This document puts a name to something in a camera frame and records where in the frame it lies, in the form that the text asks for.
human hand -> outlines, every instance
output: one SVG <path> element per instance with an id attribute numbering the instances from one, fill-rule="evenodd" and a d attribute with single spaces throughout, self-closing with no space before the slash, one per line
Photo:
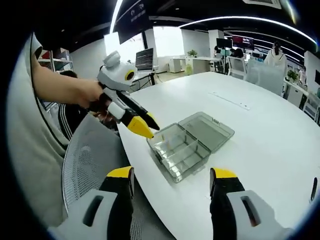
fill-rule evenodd
<path id="1" fill-rule="evenodd" d="M 80 91 L 78 96 L 78 105 L 83 108 L 89 108 L 90 103 L 98 101 L 100 95 L 103 93 L 102 88 L 97 80 L 81 79 Z M 110 105 L 111 101 L 107 100 L 105 102 L 106 110 L 100 110 L 99 112 L 93 114 L 95 117 L 99 117 L 100 120 L 108 122 L 112 119 L 112 116 L 108 113 L 107 107 Z"/>

floor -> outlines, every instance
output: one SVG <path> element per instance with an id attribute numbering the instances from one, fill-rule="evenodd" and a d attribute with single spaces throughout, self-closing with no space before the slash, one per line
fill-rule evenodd
<path id="1" fill-rule="evenodd" d="M 155 74 L 154 81 L 156 84 L 160 84 L 160 83 L 164 83 L 172 79 L 177 79 L 184 76 L 187 76 L 187 74 L 184 71 L 177 72 L 177 73 L 163 72 L 163 73 Z"/>

potted plant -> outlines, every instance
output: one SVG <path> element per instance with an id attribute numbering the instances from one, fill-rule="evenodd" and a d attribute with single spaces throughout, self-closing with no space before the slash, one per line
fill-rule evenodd
<path id="1" fill-rule="evenodd" d="M 189 57 L 196 58 L 198 53 L 195 50 L 192 49 L 191 51 L 188 51 L 187 54 L 188 54 Z"/>
<path id="2" fill-rule="evenodd" d="M 287 73 L 287 77 L 289 78 L 290 82 L 297 82 L 299 79 L 299 74 L 295 73 L 292 70 L 289 70 Z"/>

white table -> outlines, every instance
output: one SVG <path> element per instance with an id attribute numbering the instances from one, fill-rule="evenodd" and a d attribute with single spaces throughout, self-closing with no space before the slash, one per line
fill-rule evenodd
<path id="1" fill-rule="evenodd" d="M 303 95 L 306 97 L 309 96 L 309 93 L 304 90 L 302 87 L 298 86 L 295 83 L 284 80 L 284 95 L 283 97 L 288 100 L 290 103 L 299 108 Z"/>
<path id="2" fill-rule="evenodd" d="M 177 57 L 170 58 L 169 69 L 171 73 L 178 73 L 186 70 L 186 65 L 192 67 L 193 74 L 210 72 L 210 62 L 220 62 L 221 58 L 213 57 Z"/>
<path id="3" fill-rule="evenodd" d="M 290 102 L 214 72 L 177 78 L 131 96 L 154 114 L 161 128 L 203 111 L 235 130 L 202 170 L 175 184 L 159 170 L 146 139 L 119 125 L 135 176 L 176 239 L 213 239 L 211 167 L 235 172 L 246 190 L 255 191 L 274 209 L 283 227 L 294 228 L 306 214 L 313 179 L 320 177 L 320 128 Z"/>

window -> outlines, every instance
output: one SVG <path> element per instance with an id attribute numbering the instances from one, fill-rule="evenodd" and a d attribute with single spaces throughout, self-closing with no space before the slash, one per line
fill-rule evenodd
<path id="1" fill-rule="evenodd" d="M 136 53 L 145 49 L 141 33 L 120 44 L 118 33 L 113 32 L 104 36 L 104 44 L 106 54 L 109 55 L 117 50 L 122 62 L 130 60 L 134 63 L 136 61 Z"/>
<path id="2" fill-rule="evenodd" d="M 173 26 L 153 28 L 156 55 L 158 57 L 184 55 L 184 42 L 181 29 Z"/>

